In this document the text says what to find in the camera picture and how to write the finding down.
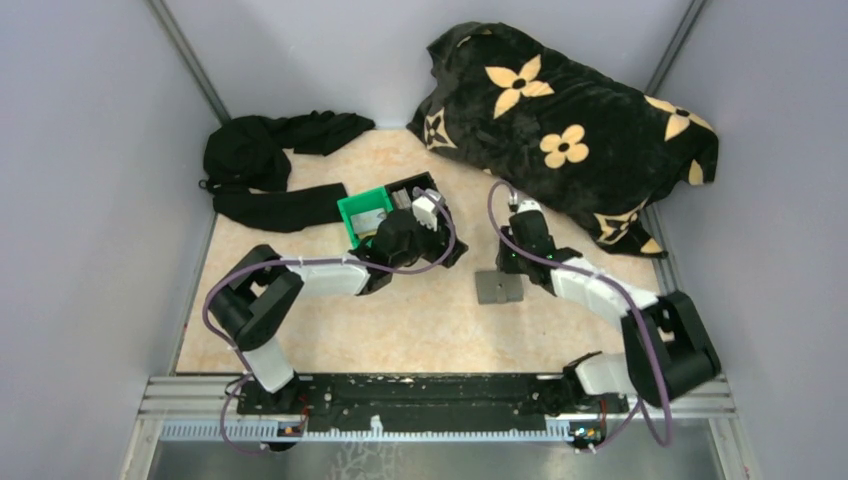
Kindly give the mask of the green plastic bin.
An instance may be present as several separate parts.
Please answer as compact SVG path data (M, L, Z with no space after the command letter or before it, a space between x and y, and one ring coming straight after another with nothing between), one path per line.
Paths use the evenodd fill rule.
M390 195L385 187L374 188L363 193L338 200L337 207L353 248L358 248L361 243L368 242L368 239L373 237L377 231L375 234L365 238L356 237L353 233L350 222L350 217L352 215L377 208L385 209L388 214L395 210Z

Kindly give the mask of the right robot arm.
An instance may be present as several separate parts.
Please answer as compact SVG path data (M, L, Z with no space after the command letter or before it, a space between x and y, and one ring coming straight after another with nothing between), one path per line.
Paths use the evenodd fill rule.
M589 353L565 367L563 398L572 410L588 412L603 394L613 393L663 408L721 373L718 354L686 293L658 295L635 287L580 252L556 247L539 211L512 215L497 233L499 269L526 276L620 331L622 352Z

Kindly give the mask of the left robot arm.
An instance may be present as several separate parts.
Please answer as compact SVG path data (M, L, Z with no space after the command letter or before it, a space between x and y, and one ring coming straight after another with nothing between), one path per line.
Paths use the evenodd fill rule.
M251 250L206 295L203 321L224 339L262 388L260 399L277 414L300 399L296 371L277 339L299 298L369 295L396 275L415 275L444 263L457 245L451 216L395 210L375 235L343 254L304 258L282 256L268 245Z

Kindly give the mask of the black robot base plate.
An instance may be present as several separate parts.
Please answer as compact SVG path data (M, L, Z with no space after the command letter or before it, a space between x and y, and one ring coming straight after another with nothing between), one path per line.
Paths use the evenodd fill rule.
M276 394L249 381L242 415L296 415L309 432L358 432L378 418L389 433L542 431L549 417L618 414L617 394L590 396L564 374L301 374Z

